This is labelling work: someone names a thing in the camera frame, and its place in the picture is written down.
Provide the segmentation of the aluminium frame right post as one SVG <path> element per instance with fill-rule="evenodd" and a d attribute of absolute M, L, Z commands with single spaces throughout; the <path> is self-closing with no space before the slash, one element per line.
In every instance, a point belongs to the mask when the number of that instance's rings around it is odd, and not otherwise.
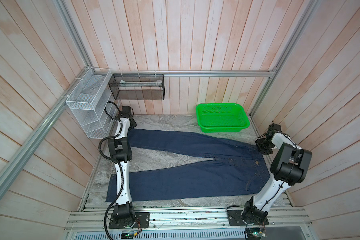
<path fill-rule="evenodd" d="M 262 83 L 262 85 L 258 88 L 257 95 L 254 98 L 255 102 L 251 103 L 249 112 L 251 120 L 254 118 L 264 98 L 273 85 L 273 82 L 285 65 L 293 49 L 296 47 L 298 41 L 305 31 L 305 28 L 310 24 L 310 21 L 312 20 L 321 3 L 322 1 L 308 1 L 306 6 L 303 8 L 304 11 L 300 16 L 299 21 L 296 23 L 296 26 L 293 28 L 294 31 L 291 33 L 287 43 L 285 44 L 285 47 L 283 48 L 283 51 L 277 58 L 278 61 L 276 62 L 274 69 L 271 71 L 272 75 L 268 77 L 267 81 Z"/>

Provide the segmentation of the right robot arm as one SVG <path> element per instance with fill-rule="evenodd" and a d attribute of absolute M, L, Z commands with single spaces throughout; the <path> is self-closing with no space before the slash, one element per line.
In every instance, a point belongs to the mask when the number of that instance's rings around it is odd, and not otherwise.
<path fill-rule="evenodd" d="M 253 196 L 242 211 L 246 225 L 262 225 L 277 198 L 295 184 L 305 179 L 312 159 L 312 152 L 298 146 L 287 134 L 274 132 L 262 141 L 271 143 L 268 150 L 278 152 L 271 164 L 271 175 L 261 191 Z"/>

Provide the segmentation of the aluminium frame back bar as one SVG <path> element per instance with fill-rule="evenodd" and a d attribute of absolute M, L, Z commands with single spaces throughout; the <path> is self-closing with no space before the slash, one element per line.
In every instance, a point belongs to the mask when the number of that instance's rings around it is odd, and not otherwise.
<path fill-rule="evenodd" d="M 110 71 L 105 69 L 100 73 L 110 72 L 111 74 L 137 74 L 142 75 L 163 75 L 164 77 L 273 77 L 276 71 L 270 70 L 238 70 L 238 71 Z"/>

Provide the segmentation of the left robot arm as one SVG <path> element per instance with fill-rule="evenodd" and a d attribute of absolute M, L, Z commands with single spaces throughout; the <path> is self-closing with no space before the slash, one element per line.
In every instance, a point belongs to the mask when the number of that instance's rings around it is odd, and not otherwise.
<path fill-rule="evenodd" d="M 109 199 L 113 209 L 111 220 L 123 224 L 126 228 L 134 224 L 136 219 L 129 182 L 132 149 L 128 141 L 128 131 L 131 128 L 131 120 L 117 120 L 115 134 L 107 140 L 109 160 L 114 163 L 116 169 L 116 173 L 111 176 L 108 190 L 108 194 L 113 195 Z"/>

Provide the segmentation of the aluminium frame left bar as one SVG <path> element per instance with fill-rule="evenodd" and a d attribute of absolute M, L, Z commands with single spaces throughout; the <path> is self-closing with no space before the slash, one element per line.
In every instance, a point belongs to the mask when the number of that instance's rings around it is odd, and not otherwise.
<path fill-rule="evenodd" d="M 59 97 L 52 109 L 37 128 L 26 139 L 25 143 L 12 156 L 9 163 L 0 172 L 0 201 L 14 183 L 20 172 L 24 169 L 31 156 L 35 153 L 47 134 L 53 128 L 57 120 L 67 108 L 67 99 L 80 83 L 81 78 L 90 70 L 91 67 L 84 67 L 77 75 L 70 87 Z"/>

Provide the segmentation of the aluminium front rail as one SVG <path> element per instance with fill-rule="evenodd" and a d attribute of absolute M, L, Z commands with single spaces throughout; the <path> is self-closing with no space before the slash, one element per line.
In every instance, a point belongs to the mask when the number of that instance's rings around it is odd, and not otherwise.
<path fill-rule="evenodd" d="M 248 240 L 261 231 L 263 240 L 317 240 L 312 221 L 302 207 L 275 207 L 269 225 L 230 226 L 225 207 L 137 208 L 150 213 L 144 229 L 113 229 L 114 240 Z"/>

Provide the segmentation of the black mesh wall basket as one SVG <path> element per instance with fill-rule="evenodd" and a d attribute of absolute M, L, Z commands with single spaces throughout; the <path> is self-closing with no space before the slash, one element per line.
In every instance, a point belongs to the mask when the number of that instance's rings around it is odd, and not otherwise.
<path fill-rule="evenodd" d="M 109 88 L 118 101 L 165 100 L 162 74 L 112 74 Z"/>

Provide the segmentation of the green plastic basket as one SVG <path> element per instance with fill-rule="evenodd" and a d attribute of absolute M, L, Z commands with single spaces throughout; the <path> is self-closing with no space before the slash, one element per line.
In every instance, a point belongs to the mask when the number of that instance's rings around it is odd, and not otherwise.
<path fill-rule="evenodd" d="M 196 114 L 204 133 L 236 133 L 250 126 L 244 108 L 236 103 L 199 104 Z"/>

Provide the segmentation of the dark blue denim trousers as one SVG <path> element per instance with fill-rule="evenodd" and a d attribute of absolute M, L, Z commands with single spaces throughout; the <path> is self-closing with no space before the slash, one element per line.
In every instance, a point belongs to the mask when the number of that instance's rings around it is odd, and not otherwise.
<path fill-rule="evenodd" d="M 235 140 L 175 131 L 132 129 L 131 147 L 165 151 L 204 161 L 179 167 L 129 174 L 134 201 L 252 195 L 270 177 L 255 145 Z"/>

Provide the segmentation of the aluminium frame bar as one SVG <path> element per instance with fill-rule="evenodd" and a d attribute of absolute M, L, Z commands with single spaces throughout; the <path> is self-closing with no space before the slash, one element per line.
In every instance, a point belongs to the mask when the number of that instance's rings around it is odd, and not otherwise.
<path fill-rule="evenodd" d="M 163 75 L 164 77 L 273 77 L 276 71 L 270 70 L 238 70 L 238 71 L 110 71 L 105 69 L 100 73 L 110 72 L 111 74 L 137 74 L 142 75 Z"/>
<path fill-rule="evenodd" d="M 20 172 L 24 169 L 31 156 L 35 153 L 47 134 L 53 128 L 57 120 L 67 108 L 67 99 L 80 83 L 81 78 L 90 70 L 91 67 L 84 67 L 77 75 L 70 87 L 59 97 L 52 109 L 37 128 L 26 139 L 25 143 L 12 156 L 9 163 L 0 172 L 0 201 L 14 183 Z"/>

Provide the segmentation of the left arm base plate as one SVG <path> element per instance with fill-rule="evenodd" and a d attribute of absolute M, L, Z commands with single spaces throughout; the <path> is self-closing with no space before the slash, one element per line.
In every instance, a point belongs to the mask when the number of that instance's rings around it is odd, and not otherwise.
<path fill-rule="evenodd" d="M 120 217 L 112 214 L 109 222 L 109 229 L 144 229 L 148 228 L 150 224 L 150 213 L 136 212 L 134 217 Z"/>

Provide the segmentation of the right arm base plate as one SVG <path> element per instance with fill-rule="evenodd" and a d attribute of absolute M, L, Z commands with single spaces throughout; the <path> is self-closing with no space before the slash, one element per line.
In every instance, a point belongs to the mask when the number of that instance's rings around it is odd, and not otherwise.
<path fill-rule="evenodd" d="M 254 211 L 246 212 L 245 210 L 227 210 L 230 226 L 252 226 L 252 225 L 269 225 L 268 212 Z"/>

